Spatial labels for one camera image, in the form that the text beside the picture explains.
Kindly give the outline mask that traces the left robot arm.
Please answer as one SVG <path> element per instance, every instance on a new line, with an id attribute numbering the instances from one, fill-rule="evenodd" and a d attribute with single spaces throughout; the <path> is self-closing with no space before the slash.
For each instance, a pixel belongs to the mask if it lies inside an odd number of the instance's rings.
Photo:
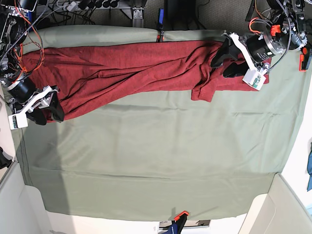
<path id="1" fill-rule="evenodd" d="M 252 18 L 256 9 L 253 0 L 246 16 L 249 22 L 249 35 L 239 36 L 236 33 L 224 33 L 225 41 L 212 59 L 211 67 L 223 65 L 226 59 L 238 61 L 242 55 L 242 64 L 235 62 L 228 66 L 223 75 L 236 77 L 246 75 L 248 71 L 265 75 L 274 66 L 268 60 L 279 55 L 281 58 L 289 51 L 303 50 L 308 43 L 306 28 L 308 20 L 304 15 L 305 0 L 269 0 L 270 14 Z"/>

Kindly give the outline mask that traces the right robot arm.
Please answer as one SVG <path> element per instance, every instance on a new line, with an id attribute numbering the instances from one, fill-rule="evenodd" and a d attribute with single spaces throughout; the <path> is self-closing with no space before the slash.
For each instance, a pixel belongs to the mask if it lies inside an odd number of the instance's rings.
<path id="1" fill-rule="evenodd" d="M 25 128 L 31 120 L 37 125 L 46 125 L 46 113 L 56 122 L 63 122 L 65 113 L 58 99 L 57 86 L 36 87 L 30 76 L 44 62 L 44 48 L 41 35 L 36 29 L 38 20 L 46 12 L 49 1 L 37 17 L 37 0 L 2 0 L 0 2 L 0 84 L 10 95 L 2 99 L 11 110 L 9 125 L 12 130 Z M 33 68 L 27 69 L 22 61 L 23 43 L 33 31 L 39 41 L 39 59 Z"/>

